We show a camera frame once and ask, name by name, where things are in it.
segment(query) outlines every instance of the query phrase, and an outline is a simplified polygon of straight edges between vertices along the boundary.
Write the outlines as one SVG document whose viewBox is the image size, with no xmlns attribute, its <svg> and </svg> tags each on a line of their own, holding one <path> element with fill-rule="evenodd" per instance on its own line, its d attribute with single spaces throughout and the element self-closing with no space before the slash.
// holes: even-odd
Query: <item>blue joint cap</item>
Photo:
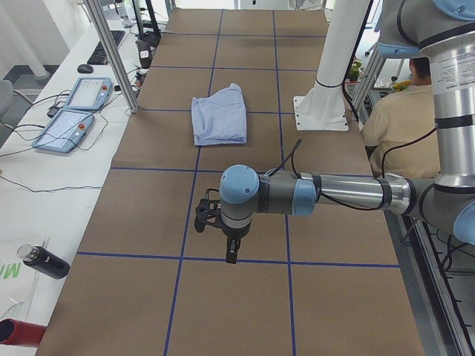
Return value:
<svg viewBox="0 0 475 356">
<path fill-rule="evenodd" d="M 313 182 L 297 180 L 292 198 L 292 215 L 310 215 L 317 201 L 317 192 Z"/>
<path fill-rule="evenodd" d="M 378 43 L 379 55 L 382 58 L 419 58 L 422 54 L 417 46 L 401 46 L 396 44 Z"/>
<path fill-rule="evenodd" d="M 432 0 L 445 15 L 462 21 L 475 20 L 474 0 Z"/>
<path fill-rule="evenodd" d="M 453 233 L 460 241 L 475 245 L 475 200 L 465 206 L 455 219 Z"/>
<path fill-rule="evenodd" d="M 233 165 L 221 176 L 221 199 L 230 204 L 242 204 L 259 190 L 259 176 L 247 165 Z"/>
</svg>

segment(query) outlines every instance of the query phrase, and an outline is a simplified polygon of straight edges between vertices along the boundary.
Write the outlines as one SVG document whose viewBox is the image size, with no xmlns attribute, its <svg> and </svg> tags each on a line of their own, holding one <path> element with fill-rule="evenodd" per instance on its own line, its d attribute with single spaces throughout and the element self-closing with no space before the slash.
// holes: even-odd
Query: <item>white mounting plate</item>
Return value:
<svg viewBox="0 0 475 356">
<path fill-rule="evenodd" d="M 338 122 L 327 123 L 321 120 L 317 122 L 315 117 L 310 116 L 308 113 L 302 113 L 298 110 L 298 106 L 305 99 L 305 96 L 294 96 L 294 113 L 295 113 L 295 126 L 298 131 L 348 131 L 349 127 L 344 115 L 344 106 L 342 106 L 341 115 L 335 118 Z"/>
</svg>

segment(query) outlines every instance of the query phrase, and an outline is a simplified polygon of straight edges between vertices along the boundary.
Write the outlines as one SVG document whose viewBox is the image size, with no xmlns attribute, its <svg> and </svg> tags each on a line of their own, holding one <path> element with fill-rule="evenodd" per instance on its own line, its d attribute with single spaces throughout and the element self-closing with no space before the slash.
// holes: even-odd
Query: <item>black hair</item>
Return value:
<svg viewBox="0 0 475 356">
<path fill-rule="evenodd" d="M 430 76 L 430 65 L 429 58 L 415 58 L 414 59 L 414 68 L 416 69 L 417 75 L 425 79 Z"/>
</svg>

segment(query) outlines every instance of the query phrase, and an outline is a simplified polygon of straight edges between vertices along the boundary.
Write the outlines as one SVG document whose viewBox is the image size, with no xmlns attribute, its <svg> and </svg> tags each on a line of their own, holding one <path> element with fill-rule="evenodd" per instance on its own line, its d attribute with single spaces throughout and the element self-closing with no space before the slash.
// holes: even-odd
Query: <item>white table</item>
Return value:
<svg viewBox="0 0 475 356">
<path fill-rule="evenodd" d="M 120 22 L 109 22 L 112 30 L 122 30 Z M 79 74 L 77 66 L 86 63 L 99 37 L 93 25 L 88 28 L 71 50 L 57 72 L 48 82 L 37 100 L 71 89 L 80 76 L 108 76 L 117 85 L 110 65 L 94 66 L 91 74 Z M 119 53 L 126 71 L 140 65 L 135 46 L 135 36 L 125 29 L 125 38 Z M 54 99 L 30 109 L 20 124 L 46 125 L 50 120 L 47 109 Z M 122 134 L 127 125 L 130 110 L 121 95 L 106 107 L 102 114 L 109 121 L 97 143 L 89 151 L 74 149 L 69 154 L 49 154 L 30 150 L 12 156 L 0 157 L 2 176 L 35 190 L 48 190 L 65 186 L 102 186 L 111 165 Z M 81 142 L 88 148 L 100 134 L 105 121 L 95 114 L 95 123 Z M 33 138 L 39 131 L 24 132 Z M 30 147 L 12 133 L 0 150 L 0 155 L 21 151 Z M 84 230 L 88 224 L 99 189 L 32 193 L 0 179 L 0 240 L 48 237 L 47 249 L 71 263 L 76 254 Z M 47 325 L 56 305 L 65 279 L 54 280 L 39 274 L 27 321 Z M 2 356 L 34 355 L 36 349 L 18 346 L 0 346 Z"/>
</svg>

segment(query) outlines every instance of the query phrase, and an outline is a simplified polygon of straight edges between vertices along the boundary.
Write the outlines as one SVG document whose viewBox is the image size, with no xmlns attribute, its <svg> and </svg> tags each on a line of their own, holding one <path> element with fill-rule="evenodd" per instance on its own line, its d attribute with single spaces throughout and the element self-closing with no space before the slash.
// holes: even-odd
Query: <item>black keyboard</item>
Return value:
<svg viewBox="0 0 475 356">
<path fill-rule="evenodd" d="M 114 41 L 116 42 L 116 46 L 119 47 L 120 41 L 125 36 L 125 31 L 121 30 L 112 30 L 112 37 L 114 38 Z M 105 55 L 105 50 L 104 47 L 102 46 L 101 41 L 97 44 L 96 48 L 94 49 L 94 52 L 91 54 L 91 57 L 88 59 L 88 64 L 89 65 L 106 65 L 107 64 L 107 56 Z"/>
</svg>

